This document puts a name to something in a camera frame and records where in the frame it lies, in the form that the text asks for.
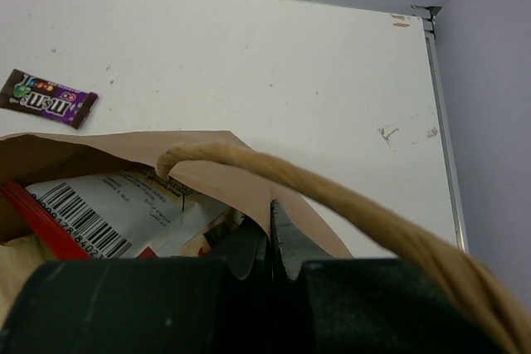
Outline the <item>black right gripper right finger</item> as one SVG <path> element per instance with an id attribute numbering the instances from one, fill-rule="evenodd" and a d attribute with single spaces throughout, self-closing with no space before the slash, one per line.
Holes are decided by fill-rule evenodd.
<path id="1" fill-rule="evenodd" d="M 415 265 L 335 259 L 270 206 L 277 353 L 500 353 Z"/>

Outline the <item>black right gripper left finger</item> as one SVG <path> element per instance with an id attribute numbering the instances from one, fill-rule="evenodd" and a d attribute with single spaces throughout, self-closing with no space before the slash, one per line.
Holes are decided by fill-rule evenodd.
<path id="1" fill-rule="evenodd" d="M 208 254 L 56 261 L 25 283 L 4 353 L 267 353 L 269 241 L 243 221 Z"/>

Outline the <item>brown paper bag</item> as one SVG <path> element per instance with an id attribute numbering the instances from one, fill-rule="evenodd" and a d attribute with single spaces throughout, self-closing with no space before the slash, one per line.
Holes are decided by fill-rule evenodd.
<path id="1" fill-rule="evenodd" d="M 463 315 L 506 353 L 530 350 L 530 314 L 482 264 L 374 201 L 228 132 L 144 132 L 102 136 L 15 134 L 1 140 L 1 180 L 24 184 L 152 167 L 267 227 L 280 200 L 293 222 L 330 254 L 345 247 L 305 203 L 317 201 L 383 248 L 419 266 Z"/>

